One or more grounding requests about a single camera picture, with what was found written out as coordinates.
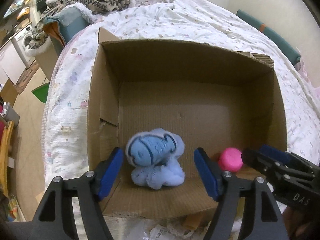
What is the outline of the person's right hand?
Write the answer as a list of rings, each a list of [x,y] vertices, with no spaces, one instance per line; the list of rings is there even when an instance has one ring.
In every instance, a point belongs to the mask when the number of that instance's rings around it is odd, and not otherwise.
[[[289,239],[319,239],[319,215],[303,213],[289,206],[282,215]]]

